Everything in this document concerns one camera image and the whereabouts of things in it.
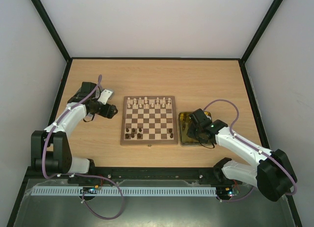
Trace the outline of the gold tin with pieces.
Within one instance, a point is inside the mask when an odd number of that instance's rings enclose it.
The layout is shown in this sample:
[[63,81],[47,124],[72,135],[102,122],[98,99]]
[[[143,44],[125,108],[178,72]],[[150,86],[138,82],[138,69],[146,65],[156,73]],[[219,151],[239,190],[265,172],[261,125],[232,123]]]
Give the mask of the gold tin with pieces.
[[192,112],[181,112],[178,116],[178,123],[179,123],[179,134],[180,134],[180,144],[181,146],[203,146],[208,149],[215,148],[215,145],[200,145],[197,141],[190,139],[187,136],[187,130],[190,123],[189,114]]

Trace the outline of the wooden chess board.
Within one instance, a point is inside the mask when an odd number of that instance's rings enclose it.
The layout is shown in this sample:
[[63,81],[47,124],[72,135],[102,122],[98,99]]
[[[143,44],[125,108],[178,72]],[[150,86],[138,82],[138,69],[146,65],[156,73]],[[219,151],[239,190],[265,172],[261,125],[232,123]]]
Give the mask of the wooden chess board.
[[120,144],[176,145],[178,126],[174,96],[125,96]]

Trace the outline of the silver tin lid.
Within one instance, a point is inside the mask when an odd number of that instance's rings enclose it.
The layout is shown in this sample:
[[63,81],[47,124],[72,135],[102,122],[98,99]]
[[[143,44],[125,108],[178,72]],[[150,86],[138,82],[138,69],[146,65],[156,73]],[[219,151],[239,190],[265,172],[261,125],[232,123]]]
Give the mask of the silver tin lid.
[[78,103],[84,98],[84,93],[81,91],[81,87],[77,90],[77,92],[67,101],[69,103]]

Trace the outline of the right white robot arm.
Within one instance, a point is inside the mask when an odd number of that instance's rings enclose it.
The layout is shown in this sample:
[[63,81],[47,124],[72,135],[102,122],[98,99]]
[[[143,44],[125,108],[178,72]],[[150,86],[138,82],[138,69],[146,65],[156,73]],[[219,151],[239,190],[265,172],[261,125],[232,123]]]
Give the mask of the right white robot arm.
[[221,120],[212,121],[202,109],[189,115],[189,138],[205,145],[219,145],[246,161],[240,164],[224,158],[214,166],[218,183],[238,180],[256,187],[268,200],[276,202],[283,195],[294,195],[297,178],[288,156],[282,150],[272,151],[239,135]]

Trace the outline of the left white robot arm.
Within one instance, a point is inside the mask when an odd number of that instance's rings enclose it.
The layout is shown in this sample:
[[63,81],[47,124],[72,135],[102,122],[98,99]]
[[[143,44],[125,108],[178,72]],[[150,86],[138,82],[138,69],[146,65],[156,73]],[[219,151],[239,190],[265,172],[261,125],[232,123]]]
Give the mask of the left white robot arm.
[[118,112],[108,100],[114,92],[100,83],[83,82],[78,91],[67,101],[66,108],[44,130],[31,135],[31,167],[50,179],[62,174],[86,174],[94,165],[92,159],[74,157],[68,138],[86,116],[99,115],[111,119]]

